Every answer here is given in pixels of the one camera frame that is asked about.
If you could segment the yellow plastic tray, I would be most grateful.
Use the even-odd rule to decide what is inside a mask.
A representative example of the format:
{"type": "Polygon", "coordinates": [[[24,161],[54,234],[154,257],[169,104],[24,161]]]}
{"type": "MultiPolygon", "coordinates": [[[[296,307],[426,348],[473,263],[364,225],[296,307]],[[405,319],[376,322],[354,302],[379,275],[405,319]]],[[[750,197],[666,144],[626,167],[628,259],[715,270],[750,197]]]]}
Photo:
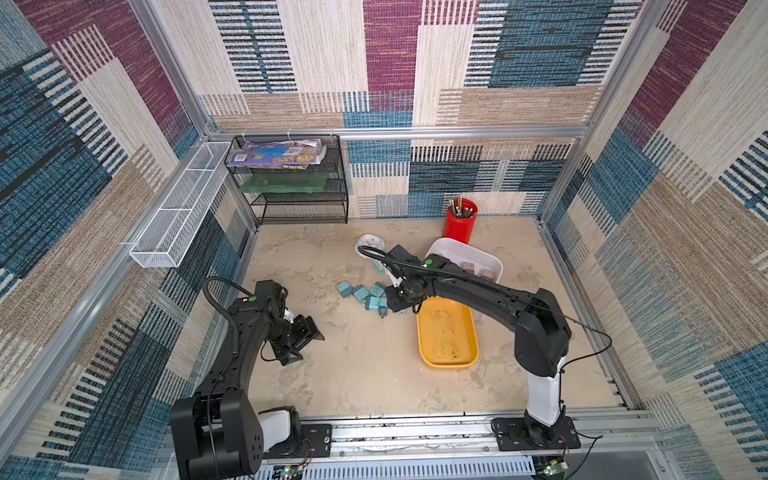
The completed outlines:
{"type": "Polygon", "coordinates": [[[427,299],[417,314],[422,360],[434,369],[459,370],[474,365],[479,344],[472,310],[453,300],[427,299]]]}

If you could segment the white plastic tray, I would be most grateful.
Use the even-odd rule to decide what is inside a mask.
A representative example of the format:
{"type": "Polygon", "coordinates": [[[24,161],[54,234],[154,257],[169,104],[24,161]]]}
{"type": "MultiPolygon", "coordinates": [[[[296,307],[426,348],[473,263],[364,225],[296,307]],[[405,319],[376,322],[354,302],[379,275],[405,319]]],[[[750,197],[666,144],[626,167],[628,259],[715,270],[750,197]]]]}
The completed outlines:
{"type": "Polygon", "coordinates": [[[503,274],[503,264],[497,257],[450,238],[437,239],[427,251],[427,255],[432,254],[442,256],[459,267],[463,262],[473,262],[476,266],[474,274],[480,277],[483,269],[490,269],[496,274],[496,283],[500,282],[503,274]]]}

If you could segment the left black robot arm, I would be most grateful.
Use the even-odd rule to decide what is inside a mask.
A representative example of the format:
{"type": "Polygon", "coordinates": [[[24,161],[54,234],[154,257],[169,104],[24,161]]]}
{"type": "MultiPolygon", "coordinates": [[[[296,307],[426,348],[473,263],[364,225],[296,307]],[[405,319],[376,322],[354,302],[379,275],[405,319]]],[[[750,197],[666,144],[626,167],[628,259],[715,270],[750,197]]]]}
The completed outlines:
{"type": "Polygon", "coordinates": [[[249,383],[265,345],[272,361],[287,366],[302,360],[301,351],[324,336],[310,316],[295,315],[286,305],[288,291],[273,280],[223,307],[211,294],[215,277],[202,286],[205,299],[227,321],[228,332],[216,359],[194,392],[174,402],[170,427],[182,479],[253,477],[264,458],[296,459],[280,473],[298,477],[330,440],[328,429],[301,424],[293,406],[256,411],[249,383]]]}

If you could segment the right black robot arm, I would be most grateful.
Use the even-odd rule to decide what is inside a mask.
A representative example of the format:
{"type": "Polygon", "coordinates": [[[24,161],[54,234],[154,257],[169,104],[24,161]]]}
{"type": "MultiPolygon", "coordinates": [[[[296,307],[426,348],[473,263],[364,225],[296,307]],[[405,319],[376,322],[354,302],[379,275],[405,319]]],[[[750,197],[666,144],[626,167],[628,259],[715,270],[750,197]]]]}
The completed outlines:
{"type": "Polygon", "coordinates": [[[528,403],[521,417],[499,417],[491,421],[501,451],[578,449],[586,434],[576,430],[562,399],[562,379],[573,322],[583,329],[612,337],[562,312],[554,294],[512,289],[470,274],[449,259],[430,254],[425,259],[397,245],[385,252],[359,246],[358,253],[382,263],[393,275],[385,289],[388,308],[399,312],[418,311],[427,299],[440,297],[476,310],[507,328],[514,335],[513,356],[527,372],[528,403]]]}

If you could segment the teal plug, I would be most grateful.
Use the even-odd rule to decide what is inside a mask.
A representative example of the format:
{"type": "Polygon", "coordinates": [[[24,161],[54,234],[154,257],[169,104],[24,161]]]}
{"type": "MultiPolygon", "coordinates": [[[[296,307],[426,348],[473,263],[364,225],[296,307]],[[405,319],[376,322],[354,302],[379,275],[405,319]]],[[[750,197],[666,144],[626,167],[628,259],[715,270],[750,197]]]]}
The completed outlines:
{"type": "Polygon", "coordinates": [[[342,298],[351,296],[354,291],[354,287],[348,281],[342,281],[336,286],[336,289],[342,298]]]}
{"type": "Polygon", "coordinates": [[[363,285],[358,285],[354,287],[352,290],[352,294],[354,298],[361,304],[364,304],[367,301],[368,297],[370,296],[370,292],[363,285]]]}
{"type": "Polygon", "coordinates": [[[387,305],[386,299],[385,298],[380,298],[379,299],[379,306],[378,306],[379,315],[382,318],[384,318],[384,317],[386,317],[388,315],[388,311],[389,311],[389,309],[388,309],[388,305],[387,305]]]}
{"type": "Polygon", "coordinates": [[[373,286],[370,288],[369,292],[371,297],[385,298],[386,286],[380,282],[375,282],[373,286]]]}
{"type": "Polygon", "coordinates": [[[368,296],[365,301],[365,309],[368,311],[378,311],[380,309],[380,300],[378,296],[368,296]]]}

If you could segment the white round clock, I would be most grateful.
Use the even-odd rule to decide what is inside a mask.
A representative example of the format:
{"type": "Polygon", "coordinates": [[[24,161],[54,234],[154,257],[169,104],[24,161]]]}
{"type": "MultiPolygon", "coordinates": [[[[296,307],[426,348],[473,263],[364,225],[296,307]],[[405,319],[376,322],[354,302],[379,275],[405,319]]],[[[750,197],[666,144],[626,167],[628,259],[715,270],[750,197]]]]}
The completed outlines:
{"type": "Polygon", "coordinates": [[[365,255],[359,251],[360,247],[371,247],[377,250],[384,250],[386,244],[385,241],[374,234],[366,233],[361,235],[355,243],[355,253],[361,258],[365,258],[365,255]]]}

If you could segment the red pen cup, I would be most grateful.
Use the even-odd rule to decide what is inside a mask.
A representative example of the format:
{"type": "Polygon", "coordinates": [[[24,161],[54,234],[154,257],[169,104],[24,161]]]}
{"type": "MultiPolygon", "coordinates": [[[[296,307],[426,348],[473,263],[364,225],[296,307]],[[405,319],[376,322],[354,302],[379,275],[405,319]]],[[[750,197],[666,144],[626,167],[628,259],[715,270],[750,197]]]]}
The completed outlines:
{"type": "Polygon", "coordinates": [[[446,210],[446,218],[442,236],[464,244],[468,244],[472,236],[477,215],[472,219],[459,220],[451,216],[446,210]]]}

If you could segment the pens in cup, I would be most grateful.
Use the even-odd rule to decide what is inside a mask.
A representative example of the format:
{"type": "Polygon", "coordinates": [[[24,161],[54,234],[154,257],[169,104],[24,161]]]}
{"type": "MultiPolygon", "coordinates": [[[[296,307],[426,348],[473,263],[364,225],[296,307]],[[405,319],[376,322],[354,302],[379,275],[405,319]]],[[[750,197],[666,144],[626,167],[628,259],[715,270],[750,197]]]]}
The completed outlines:
{"type": "Polygon", "coordinates": [[[449,199],[447,212],[456,219],[467,220],[474,218],[478,213],[478,209],[463,195],[456,195],[449,199]]]}

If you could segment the green folder in shelf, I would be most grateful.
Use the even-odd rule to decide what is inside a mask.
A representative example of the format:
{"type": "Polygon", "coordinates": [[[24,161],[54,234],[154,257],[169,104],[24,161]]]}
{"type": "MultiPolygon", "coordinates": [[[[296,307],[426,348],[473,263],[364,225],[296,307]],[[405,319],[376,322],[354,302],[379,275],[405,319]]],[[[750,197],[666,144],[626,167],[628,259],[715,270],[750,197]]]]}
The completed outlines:
{"type": "Polygon", "coordinates": [[[317,175],[298,174],[256,174],[250,176],[240,186],[243,193],[322,193],[328,179],[317,175]]]}

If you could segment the colourful magazine on shelf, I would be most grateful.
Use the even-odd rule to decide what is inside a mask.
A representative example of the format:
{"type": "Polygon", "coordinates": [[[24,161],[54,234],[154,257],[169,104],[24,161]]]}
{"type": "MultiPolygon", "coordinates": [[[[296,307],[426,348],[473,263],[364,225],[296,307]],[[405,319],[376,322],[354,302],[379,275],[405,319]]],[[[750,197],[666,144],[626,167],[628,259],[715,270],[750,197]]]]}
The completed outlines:
{"type": "Polygon", "coordinates": [[[318,165],[325,158],[327,146],[319,139],[254,143],[234,146],[228,154],[227,168],[296,169],[318,165]]]}

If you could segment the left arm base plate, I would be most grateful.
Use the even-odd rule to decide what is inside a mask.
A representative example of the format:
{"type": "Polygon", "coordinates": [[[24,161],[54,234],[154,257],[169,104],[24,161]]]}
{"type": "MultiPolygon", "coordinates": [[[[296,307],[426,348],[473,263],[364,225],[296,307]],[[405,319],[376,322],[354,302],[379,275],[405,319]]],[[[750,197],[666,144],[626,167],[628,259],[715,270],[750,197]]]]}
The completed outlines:
{"type": "Polygon", "coordinates": [[[269,460],[303,460],[328,458],[331,454],[333,427],[331,424],[303,424],[300,433],[273,446],[264,454],[269,460]]]}

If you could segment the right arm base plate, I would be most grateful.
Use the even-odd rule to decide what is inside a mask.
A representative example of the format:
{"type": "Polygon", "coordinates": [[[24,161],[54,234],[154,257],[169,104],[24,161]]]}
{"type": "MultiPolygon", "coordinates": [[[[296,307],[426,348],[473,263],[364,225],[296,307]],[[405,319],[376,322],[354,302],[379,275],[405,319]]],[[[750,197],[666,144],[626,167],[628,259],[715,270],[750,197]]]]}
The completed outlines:
{"type": "Polygon", "coordinates": [[[499,417],[491,421],[491,431],[498,449],[504,452],[523,450],[579,449],[581,441],[572,419],[562,415],[554,425],[546,426],[532,417],[499,417]]]}

